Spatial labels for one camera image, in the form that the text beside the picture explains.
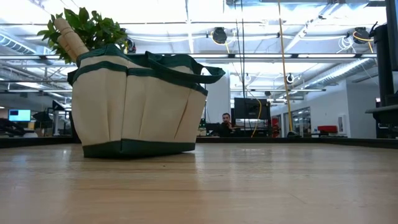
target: man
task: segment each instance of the man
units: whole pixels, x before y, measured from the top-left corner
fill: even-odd
[[[231,115],[229,115],[229,113],[223,114],[223,122],[220,124],[218,133],[221,137],[230,137],[235,133],[235,128],[231,124]]]

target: bag handle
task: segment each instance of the bag handle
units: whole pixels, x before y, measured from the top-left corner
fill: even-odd
[[[225,74],[224,70],[221,68],[203,66],[196,62],[189,55],[174,55],[171,57],[165,57],[152,54],[150,52],[146,52],[145,55],[148,59],[150,68],[164,72],[167,76],[171,76],[174,79],[185,82],[211,84],[217,82]],[[179,72],[169,68],[166,65],[170,67],[186,66],[191,68],[193,74]],[[203,68],[206,68],[211,75],[200,75]]]

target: green trim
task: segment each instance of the green trim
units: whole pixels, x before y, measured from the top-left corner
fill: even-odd
[[[87,65],[87,66],[79,68],[73,76],[72,84],[74,84],[74,82],[77,80],[77,78],[80,75],[82,75],[84,73],[92,72],[95,70],[99,70],[101,68],[107,68],[109,70],[116,71],[116,72],[127,72],[126,66],[108,62],[108,61],[98,62],[98,63],[92,64],[92,65]]]
[[[197,83],[184,82],[179,79],[172,78],[168,75],[164,75],[161,72],[156,72],[155,70],[151,70],[151,69],[130,68],[127,72],[127,75],[135,75],[138,77],[154,77],[154,78],[161,79],[165,82],[172,83],[174,85],[183,86],[183,87],[190,88],[192,90],[196,90],[205,96],[207,96],[207,94],[208,94],[208,91],[205,90],[201,85],[199,85]]]
[[[108,62],[108,61],[103,61],[103,62],[98,62],[92,65],[87,65],[84,67],[79,68],[73,75],[73,80],[71,85],[74,84],[74,82],[80,77],[80,75],[83,75],[88,72],[92,72],[101,68],[106,68],[112,71],[117,71],[117,72],[125,72],[127,75],[135,75],[139,77],[154,77],[161,79],[165,82],[172,83],[174,85],[178,86],[183,86],[190,88],[191,90],[198,91],[202,93],[203,95],[207,96],[208,91],[205,90],[201,85],[197,83],[192,83],[192,82],[185,82],[182,80],[179,80],[178,78],[174,78],[168,75],[165,75],[161,72],[156,72],[155,70],[151,69],[146,69],[146,68],[127,68],[126,66],[119,65],[116,63]]]
[[[164,156],[195,150],[195,143],[150,142],[122,139],[102,144],[83,146],[86,158],[135,158]]]
[[[77,65],[80,68],[82,60],[102,55],[122,57],[136,65],[163,71],[165,75],[173,76],[185,82],[210,84],[217,82],[225,74],[220,68],[205,67],[199,64],[189,55],[162,56],[150,52],[146,52],[145,55],[125,55],[114,44],[108,44],[100,49],[79,55],[77,58]],[[177,66],[188,67],[194,74],[187,74],[170,69],[170,67]],[[201,75],[203,68],[206,68],[211,75]]]
[[[79,57],[77,57],[77,60],[76,60],[77,67],[80,68],[81,61],[86,58],[105,56],[105,55],[106,56],[122,57],[126,60],[129,60],[132,63],[135,63],[136,65],[139,65],[142,67],[149,67],[145,55],[141,55],[141,54],[125,55],[114,44],[108,44],[100,49],[92,50],[87,53],[79,55]]]

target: dark shirt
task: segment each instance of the dark shirt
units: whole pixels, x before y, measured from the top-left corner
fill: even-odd
[[[229,128],[227,123],[221,123],[218,134],[220,137],[230,137],[233,134],[233,130]]]

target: canvas tote bag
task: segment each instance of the canvas tote bag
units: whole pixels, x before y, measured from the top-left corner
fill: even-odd
[[[124,55],[107,45],[78,57],[72,115],[85,157],[142,157],[195,149],[207,91],[224,71],[188,55]],[[200,75],[206,68],[210,76]]]

